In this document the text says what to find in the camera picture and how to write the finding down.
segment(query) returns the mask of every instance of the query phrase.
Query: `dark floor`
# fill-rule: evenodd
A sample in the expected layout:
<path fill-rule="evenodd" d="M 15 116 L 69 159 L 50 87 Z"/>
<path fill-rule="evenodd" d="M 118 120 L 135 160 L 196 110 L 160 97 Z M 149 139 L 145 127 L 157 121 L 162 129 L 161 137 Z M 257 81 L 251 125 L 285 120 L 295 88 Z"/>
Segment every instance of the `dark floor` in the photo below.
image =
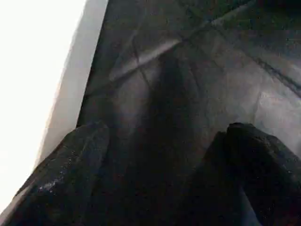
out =
<path fill-rule="evenodd" d="M 225 15 L 245 2 L 110 0 L 78 122 L 111 131 L 88 223 L 174 225 L 184 203 L 190 225 L 258 225 L 208 148 L 238 121 L 301 157 L 301 20 L 252 2 Z"/>

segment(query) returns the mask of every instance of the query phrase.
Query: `white wall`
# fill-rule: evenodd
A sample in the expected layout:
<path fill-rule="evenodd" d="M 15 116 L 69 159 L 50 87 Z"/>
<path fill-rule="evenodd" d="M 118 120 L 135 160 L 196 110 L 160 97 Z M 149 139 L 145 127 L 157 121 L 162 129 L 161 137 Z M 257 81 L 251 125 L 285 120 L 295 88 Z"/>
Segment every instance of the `white wall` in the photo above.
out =
<path fill-rule="evenodd" d="M 0 0 L 0 212 L 77 121 L 107 0 Z"/>

